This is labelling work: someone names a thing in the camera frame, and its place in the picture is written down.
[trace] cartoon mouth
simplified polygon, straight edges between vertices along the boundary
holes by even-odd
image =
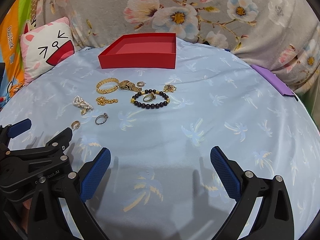
[[[51,66],[55,66],[67,57],[70,57],[75,53],[75,47],[71,40],[68,40],[60,48],[58,48],[46,61]]]

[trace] floral blanket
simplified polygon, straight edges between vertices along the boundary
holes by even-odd
[[[319,21],[306,0],[38,0],[37,26],[67,15],[79,47],[175,32],[272,70],[298,95],[319,75]]]

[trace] silver ring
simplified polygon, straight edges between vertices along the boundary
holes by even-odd
[[[104,118],[104,120],[102,121],[102,122],[97,122],[98,121],[98,119],[100,119],[100,118]],[[103,123],[105,123],[106,122],[106,120],[108,119],[108,115],[107,115],[107,113],[103,113],[102,115],[99,115],[97,118],[96,118],[96,121],[95,121],[95,123],[97,124],[97,125],[99,125],[99,124],[103,124]]]
[[[143,81],[139,81],[139,82],[137,83],[137,86],[138,86],[138,87],[144,87],[144,85],[145,85],[145,82],[143,82]]]

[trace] black beaded bracelet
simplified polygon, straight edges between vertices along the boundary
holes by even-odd
[[[157,95],[160,95],[160,96],[162,96],[164,99],[165,99],[165,101],[163,101],[163,102],[160,102],[159,104],[145,104],[145,103],[140,103],[140,102],[138,102],[136,99],[139,97],[139,96],[142,96],[142,95],[146,95],[146,94],[157,94]],[[166,94],[166,93],[164,93],[163,91],[157,91],[157,90],[155,90],[155,89],[149,89],[149,90],[144,90],[144,91],[142,91],[142,92],[138,92],[137,94],[135,94],[134,96],[132,96],[132,98],[131,98],[131,103],[132,104],[134,104],[135,106],[137,106],[137,107],[141,107],[141,108],[146,108],[146,109],[154,109],[154,108],[160,108],[160,107],[164,107],[164,106],[167,106],[168,105],[168,103],[170,103],[170,98],[169,98],[169,96]]]

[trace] cartoon eye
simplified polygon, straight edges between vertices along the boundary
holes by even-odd
[[[65,34],[65,33],[60,34],[60,32],[61,32],[61,31],[59,30],[58,38],[68,38],[68,37],[63,37],[63,36],[62,36],[62,35]]]
[[[43,50],[39,53],[39,55],[41,55],[41,53],[44,52],[44,57],[43,57],[43,58],[45,58],[45,55],[47,54],[48,46],[39,47],[38,49],[43,49]]]

